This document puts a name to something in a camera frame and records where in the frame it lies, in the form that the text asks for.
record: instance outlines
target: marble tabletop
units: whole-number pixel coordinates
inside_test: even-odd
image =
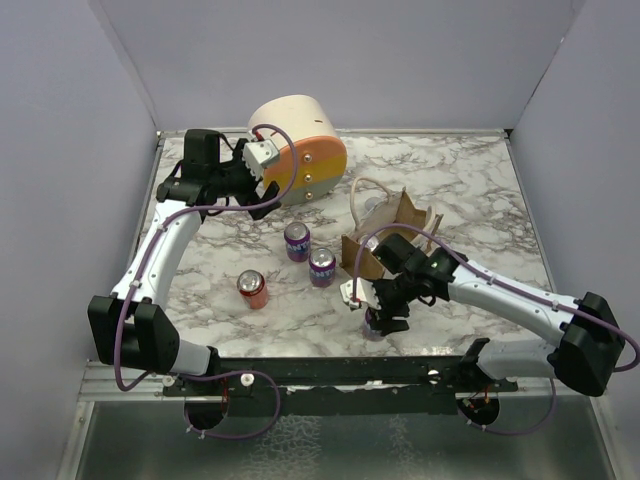
[[[171,285],[166,313],[182,338],[212,345],[227,357],[381,356],[464,353],[477,337],[501,340],[533,334],[482,310],[439,301],[411,304],[411,329],[381,342],[363,338],[363,311],[342,303],[340,268],[326,289],[311,286],[308,266],[291,262],[283,229],[306,223],[313,246],[329,247],[340,260],[340,235],[353,228],[349,189],[356,176],[406,188],[415,205],[443,213],[440,235],[456,250],[500,274],[548,288],[548,278],[505,139],[486,136],[345,135],[347,172],[323,198],[281,208],[253,221],[247,213],[209,218],[187,247]],[[182,158],[183,139],[167,138],[155,178],[157,186]],[[223,158],[230,156],[223,151]],[[356,207],[380,193],[358,188]],[[155,206],[152,191],[143,233]],[[238,275],[260,271],[270,301],[249,310],[236,290]]]

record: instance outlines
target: white partition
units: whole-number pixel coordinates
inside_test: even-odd
[[[50,479],[156,135],[82,0],[3,2],[0,63],[0,478]]]
[[[640,338],[638,19],[637,0],[588,0],[512,137],[557,286],[574,295],[591,289],[605,296],[635,338]],[[614,375],[611,402],[640,472],[639,395],[640,370]]]
[[[583,1],[90,0],[162,129],[291,93],[337,127],[511,128]]]

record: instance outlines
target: white bag handle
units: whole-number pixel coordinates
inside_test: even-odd
[[[356,230],[360,228],[360,219],[358,218],[358,214],[356,213],[356,202],[355,202],[356,187],[358,186],[358,183],[362,181],[371,182],[377,185],[380,189],[384,190],[384,193],[387,194],[387,202],[393,195],[393,191],[391,191],[386,185],[382,184],[378,180],[375,180],[370,177],[356,177],[355,180],[353,181],[353,184],[351,185],[351,195],[349,196],[349,208],[351,209],[351,216],[353,217],[353,221],[356,224],[356,228],[355,228]]]

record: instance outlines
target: brown paper bag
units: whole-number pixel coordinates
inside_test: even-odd
[[[368,181],[376,184],[386,194],[386,199],[376,205],[370,212],[368,212],[362,219],[359,219],[355,211],[355,190],[356,186],[361,181]],[[342,262],[340,266],[353,277],[353,269],[355,265],[356,255],[360,248],[359,240],[368,235],[378,228],[387,225],[389,223],[406,223],[419,229],[424,229],[425,226],[431,224],[433,228],[432,233],[440,224],[442,215],[436,215],[433,217],[433,210],[431,207],[427,210],[420,210],[413,205],[409,194],[403,189],[402,192],[392,192],[386,186],[378,182],[377,180],[358,177],[353,181],[351,187],[350,198],[351,215],[355,222],[354,230],[347,234],[342,235]],[[377,237],[382,241],[392,233],[399,233],[408,241],[413,241],[418,235],[412,230],[406,228],[390,228],[383,230],[377,234]],[[427,244],[427,252],[430,248],[430,242]],[[360,271],[359,276],[367,280],[376,280],[384,276],[385,268],[382,264],[373,256],[371,250],[365,249],[360,259]]]

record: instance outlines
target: purple cable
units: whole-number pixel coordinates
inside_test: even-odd
[[[144,252],[142,259],[140,260],[140,265],[136,270],[136,273],[133,277],[133,281],[140,281],[140,279],[142,278],[142,275],[144,274],[144,270],[147,267],[147,264],[149,263],[149,258],[151,257],[153,250],[158,244],[160,237],[162,237],[162,235],[165,233],[164,230],[169,225],[171,225],[172,222],[174,222],[177,218],[181,217],[182,215],[185,215],[191,212],[201,212],[201,211],[208,211],[208,210],[221,210],[223,212],[246,212],[250,210],[257,210],[259,208],[268,207],[269,205],[273,205],[274,203],[279,202],[282,199],[282,197],[284,197],[287,193],[289,193],[289,190],[291,190],[291,188],[293,187],[296,177],[298,176],[298,162],[295,161],[298,158],[298,152],[296,150],[296,146],[294,145],[293,140],[291,140],[291,137],[289,137],[289,135],[287,135],[287,133],[284,130],[282,130],[280,127],[276,127],[275,125],[262,123],[253,127],[251,131],[255,133],[258,130],[263,128],[273,130],[274,132],[282,135],[282,137],[286,140],[287,144],[289,145],[289,148],[291,149],[291,158],[293,159],[293,174],[291,175],[289,184],[285,187],[285,189],[282,192],[280,192],[276,197],[272,198],[271,200],[268,200],[263,203],[258,203],[256,205],[247,205],[247,206],[200,205],[197,207],[185,208],[184,210],[180,210],[179,212],[176,212],[173,215],[170,215],[169,217],[167,217],[167,219],[164,222],[162,222],[162,226],[156,230],[156,233],[153,235],[153,237],[151,237],[149,246],[147,247],[147,250]],[[122,371],[121,371],[121,362],[120,362],[120,355],[122,352],[122,333],[124,332],[124,322],[127,318],[127,311],[129,310],[129,305],[131,304],[131,300],[133,299],[133,294],[136,288],[137,287],[135,286],[129,287],[129,292],[127,293],[124,299],[122,308],[120,309],[120,316],[118,317],[118,325],[116,327],[115,347],[113,349],[113,369],[115,371],[116,385],[118,385],[118,388],[123,392],[128,392],[132,390],[149,374],[149,372],[143,373],[129,385],[125,385],[124,382],[122,381]]]
[[[482,430],[483,432],[492,433],[494,435],[502,435],[504,437],[519,437],[522,435],[529,435],[530,433],[537,432],[542,427],[544,427],[549,422],[551,417],[553,417],[553,414],[556,413],[556,409],[558,408],[558,394],[556,392],[556,384],[553,382],[552,379],[549,381],[551,382],[551,405],[549,405],[549,410],[547,410],[546,415],[542,417],[542,420],[536,423],[533,427],[529,427],[526,430],[514,430],[512,432],[504,431],[504,430],[496,430],[491,427],[479,425],[477,423],[472,422],[466,417],[466,415],[464,415],[460,411],[460,409],[458,409],[458,414],[466,418],[470,426],[477,428],[478,430]]]
[[[638,366],[638,364],[640,364],[640,345],[638,345],[638,342],[636,342],[633,338],[631,338],[631,336],[626,333],[623,332],[622,330],[620,330],[618,327],[615,327],[613,325],[609,325],[607,322],[605,322],[604,320],[601,320],[597,317],[594,317],[593,315],[589,315],[588,313],[582,312],[576,308],[572,308],[572,307],[567,307],[566,305],[555,305],[554,302],[552,302],[551,300],[547,300],[546,298],[542,298],[542,297],[538,297],[537,295],[533,295],[529,292],[525,292],[524,290],[518,288],[518,287],[514,287],[513,285],[509,285],[508,283],[503,282],[502,280],[499,279],[492,279],[491,275],[487,275],[486,273],[484,273],[481,270],[478,270],[477,268],[473,267],[472,265],[470,265],[464,258],[462,258],[460,255],[458,255],[451,247],[449,247],[449,245],[447,245],[446,243],[444,243],[443,240],[441,240],[440,238],[436,237],[435,235],[432,235],[428,232],[425,232],[424,230],[421,230],[420,228],[414,227],[412,225],[407,225],[405,223],[390,223],[388,225],[385,225],[383,227],[378,228],[376,231],[374,231],[373,233],[369,234],[367,236],[366,239],[364,239],[363,241],[360,242],[360,248],[358,249],[358,254],[356,255],[356,261],[355,261],[355,266],[353,269],[353,294],[352,294],[352,299],[354,301],[357,301],[357,295],[356,295],[356,285],[358,282],[358,273],[360,270],[360,258],[362,257],[362,252],[364,251],[364,247],[367,244],[367,242],[369,241],[369,239],[371,237],[373,237],[374,235],[376,235],[377,233],[381,232],[382,230],[386,230],[387,228],[406,228],[407,230],[411,230],[413,232],[416,232],[424,237],[427,237],[429,240],[431,240],[432,242],[436,243],[437,245],[439,245],[440,247],[443,248],[443,250],[445,250],[449,255],[451,255],[460,265],[462,265],[464,268],[466,268],[467,270],[469,270],[471,273],[473,273],[474,275],[486,280],[486,281],[491,281],[494,285],[497,285],[498,287],[504,288],[505,290],[511,292],[511,293],[515,293],[516,295],[519,295],[521,297],[524,297],[528,300],[534,301],[536,303],[539,303],[540,305],[544,305],[546,307],[552,307],[552,308],[557,308],[558,310],[562,310],[563,312],[567,312],[567,313],[571,313],[573,315],[577,315],[579,317],[584,318],[585,320],[589,320],[590,322],[595,323],[596,325],[599,325],[602,328],[606,328],[607,330],[609,330],[610,332],[615,333],[616,335],[624,338],[627,342],[629,342],[629,345],[631,345],[631,347],[633,348],[634,352],[635,352],[635,358],[627,363],[626,365],[622,365],[620,367],[616,367],[613,369],[614,372],[626,372],[627,370],[631,370],[632,368],[635,368]]]
[[[273,388],[273,391],[276,394],[276,409],[275,409],[275,411],[273,413],[273,416],[269,420],[269,422],[264,427],[262,427],[261,429],[256,430],[255,432],[251,432],[251,433],[244,433],[244,434],[240,434],[240,435],[227,435],[227,434],[224,434],[224,433],[214,433],[214,432],[210,432],[208,430],[198,430],[197,428],[194,428],[193,425],[191,424],[191,420],[189,419],[189,413],[187,413],[187,409],[185,408],[185,410],[184,410],[184,419],[187,422],[187,425],[189,425],[189,428],[191,430],[193,430],[194,432],[199,433],[201,435],[204,434],[207,437],[219,438],[219,439],[222,439],[222,440],[249,440],[251,438],[255,438],[255,437],[258,437],[258,436],[262,435],[267,430],[269,430],[271,427],[273,427],[273,425],[278,420],[278,416],[280,415],[280,406],[281,406],[280,391],[278,390],[278,385],[273,380],[273,378],[271,378],[266,373],[258,372],[256,370],[236,370],[234,372],[222,373],[220,375],[212,375],[212,376],[209,376],[209,377],[196,377],[196,376],[193,376],[193,375],[181,375],[181,377],[182,378],[186,378],[188,380],[193,380],[193,381],[196,381],[196,382],[214,382],[214,381],[217,381],[217,380],[222,380],[223,378],[234,377],[236,375],[244,375],[245,373],[250,373],[251,375],[257,375],[259,377],[264,378],[267,382],[269,382],[269,384],[271,385],[271,388]]]

